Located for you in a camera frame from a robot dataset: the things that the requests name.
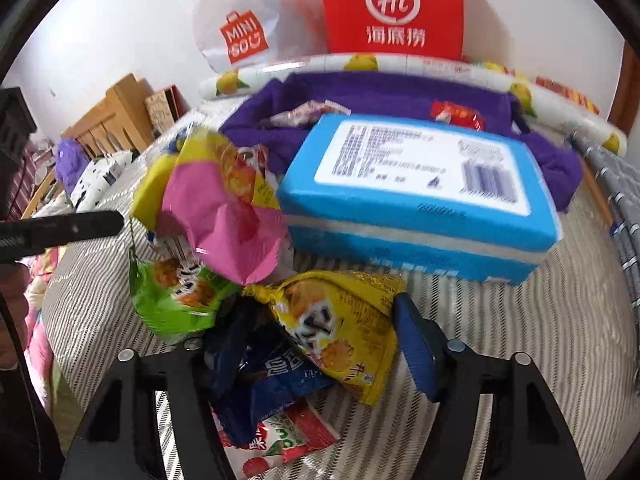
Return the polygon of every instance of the hand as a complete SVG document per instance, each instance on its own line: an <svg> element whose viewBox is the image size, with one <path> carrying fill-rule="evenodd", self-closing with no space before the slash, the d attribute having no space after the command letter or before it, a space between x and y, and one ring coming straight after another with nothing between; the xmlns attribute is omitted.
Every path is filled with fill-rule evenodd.
<svg viewBox="0 0 640 480"><path fill-rule="evenodd" d="M24 297L24 291L28 284L29 269L23 264L0 264L0 292L9 307L23 350L27 341L27 325L24 318L29 313L29 303ZM14 344L4 319L0 317L0 369L11 368L16 362Z"/></svg>

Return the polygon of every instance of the green snack bag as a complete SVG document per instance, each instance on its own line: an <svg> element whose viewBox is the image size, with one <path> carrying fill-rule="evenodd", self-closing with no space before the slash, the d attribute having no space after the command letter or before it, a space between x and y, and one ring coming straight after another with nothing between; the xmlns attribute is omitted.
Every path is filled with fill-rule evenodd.
<svg viewBox="0 0 640 480"><path fill-rule="evenodd" d="M129 249L129 287L142 321L168 344L212 327L220 303L241 288L195 258L143 262L135 247Z"/></svg>

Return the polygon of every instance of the haidilao bag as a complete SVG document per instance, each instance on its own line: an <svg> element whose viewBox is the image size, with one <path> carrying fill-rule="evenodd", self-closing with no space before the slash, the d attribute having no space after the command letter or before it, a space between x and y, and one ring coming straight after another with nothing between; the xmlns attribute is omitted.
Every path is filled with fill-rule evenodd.
<svg viewBox="0 0 640 480"><path fill-rule="evenodd" d="M330 52L459 59L463 0L323 0Z"/></svg>
<svg viewBox="0 0 640 480"><path fill-rule="evenodd" d="M300 0L198 0L196 44L218 73L326 51L323 31Z"/></svg>

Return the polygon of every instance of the wooden headboard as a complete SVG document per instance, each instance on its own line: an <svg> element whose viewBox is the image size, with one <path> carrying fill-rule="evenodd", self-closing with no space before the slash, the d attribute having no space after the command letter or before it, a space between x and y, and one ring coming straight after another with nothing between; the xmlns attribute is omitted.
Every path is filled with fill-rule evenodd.
<svg viewBox="0 0 640 480"><path fill-rule="evenodd" d="M62 136L82 144L89 158L134 148L142 152L154 141L145 97L136 78L129 74Z"/></svg>

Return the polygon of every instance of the wooden bed frame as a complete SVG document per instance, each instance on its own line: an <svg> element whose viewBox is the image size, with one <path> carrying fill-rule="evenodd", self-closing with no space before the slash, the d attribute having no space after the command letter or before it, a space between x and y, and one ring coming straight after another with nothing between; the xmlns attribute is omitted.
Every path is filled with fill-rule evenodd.
<svg viewBox="0 0 640 480"><path fill-rule="evenodd" d="M133 74L126 75L106 91L106 97L91 108L74 125L65 130L63 138L75 139L89 158L137 149L143 152L154 141L153 126L145 107L146 91ZM56 179L50 170L33 194L22 218L29 218L49 192ZM62 192L56 184L54 196Z"/></svg>

